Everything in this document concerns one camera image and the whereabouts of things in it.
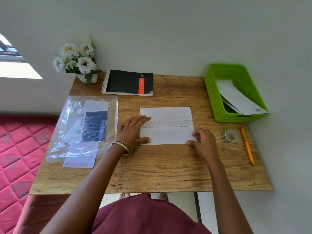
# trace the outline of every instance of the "orange pen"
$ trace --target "orange pen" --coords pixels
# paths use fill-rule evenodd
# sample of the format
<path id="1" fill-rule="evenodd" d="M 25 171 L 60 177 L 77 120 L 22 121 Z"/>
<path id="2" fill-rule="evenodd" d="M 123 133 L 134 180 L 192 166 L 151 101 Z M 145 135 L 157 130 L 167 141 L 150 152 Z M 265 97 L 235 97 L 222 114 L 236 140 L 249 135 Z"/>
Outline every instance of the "orange pen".
<path id="1" fill-rule="evenodd" d="M 255 161 L 253 160 L 252 152 L 250 151 L 250 147 L 249 147 L 248 140 L 247 140 L 247 137 L 246 137 L 246 134 L 245 134 L 245 130 L 244 130 L 244 128 L 240 128 L 240 131 L 241 131 L 241 136 L 243 137 L 243 140 L 244 140 L 244 143 L 245 143 L 245 146 L 246 146 L 246 150 L 247 150 L 247 153 L 248 153 L 248 156 L 249 156 L 250 163 L 254 166 L 255 165 Z"/>

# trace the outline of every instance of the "window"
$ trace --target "window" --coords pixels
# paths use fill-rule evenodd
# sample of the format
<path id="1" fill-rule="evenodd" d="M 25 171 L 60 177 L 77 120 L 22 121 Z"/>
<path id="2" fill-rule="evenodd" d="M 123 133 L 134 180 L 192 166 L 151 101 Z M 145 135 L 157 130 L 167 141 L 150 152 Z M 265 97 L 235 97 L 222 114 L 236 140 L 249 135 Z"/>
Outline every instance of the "window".
<path id="1" fill-rule="evenodd" d="M 0 34 L 0 77 L 42 79 L 2 34 Z"/>
<path id="2" fill-rule="evenodd" d="M 0 34 L 0 61 L 26 62 L 10 42 Z"/>

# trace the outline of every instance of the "spiral binding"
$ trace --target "spiral binding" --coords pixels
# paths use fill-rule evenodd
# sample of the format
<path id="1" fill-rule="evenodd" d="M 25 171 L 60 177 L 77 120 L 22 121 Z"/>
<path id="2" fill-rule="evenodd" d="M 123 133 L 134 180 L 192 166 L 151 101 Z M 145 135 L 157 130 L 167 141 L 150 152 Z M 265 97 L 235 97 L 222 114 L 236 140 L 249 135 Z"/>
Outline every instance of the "spiral binding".
<path id="1" fill-rule="evenodd" d="M 107 81 L 108 81 L 108 77 L 110 75 L 110 70 L 107 70 L 105 73 L 105 77 L 104 77 L 104 81 L 103 81 L 103 85 L 102 85 L 102 93 L 106 92 L 106 87 L 107 87 Z"/>

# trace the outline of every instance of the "black floor strip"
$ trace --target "black floor strip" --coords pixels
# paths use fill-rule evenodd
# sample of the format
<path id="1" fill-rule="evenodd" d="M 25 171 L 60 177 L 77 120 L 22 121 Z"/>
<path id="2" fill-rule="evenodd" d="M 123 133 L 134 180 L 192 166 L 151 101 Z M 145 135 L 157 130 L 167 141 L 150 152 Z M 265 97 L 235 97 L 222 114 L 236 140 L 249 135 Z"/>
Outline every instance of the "black floor strip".
<path id="1" fill-rule="evenodd" d="M 196 206 L 197 220 L 198 220 L 198 223 L 201 223 L 200 207 L 199 207 L 199 201 L 198 201 L 197 192 L 194 192 L 194 198 L 195 198 L 195 206 Z"/>

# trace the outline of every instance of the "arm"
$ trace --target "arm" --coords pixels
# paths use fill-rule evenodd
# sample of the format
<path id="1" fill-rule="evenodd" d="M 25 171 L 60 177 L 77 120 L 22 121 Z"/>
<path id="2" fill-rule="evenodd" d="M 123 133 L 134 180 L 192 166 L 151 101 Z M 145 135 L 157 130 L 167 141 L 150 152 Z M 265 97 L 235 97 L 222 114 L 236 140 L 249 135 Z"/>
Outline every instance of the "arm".
<path id="1" fill-rule="evenodd" d="M 117 140 L 126 142 L 132 149 L 142 143 L 149 143 L 150 138 L 136 138 L 141 126 L 148 120 L 150 117 L 145 116 L 127 119 L 118 128 Z M 118 144 L 111 146 L 41 233 L 90 232 L 114 169 L 122 154 L 126 152 L 126 149 Z"/>
<path id="2" fill-rule="evenodd" d="M 192 134 L 197 141 L 187 141 L 204 158 L 213 184 L 213 198 L 219 234 L 252 234 L 252 230 L 227 178 L 216 147 L 216 138 L 209 130 L 199 129 Z"/>

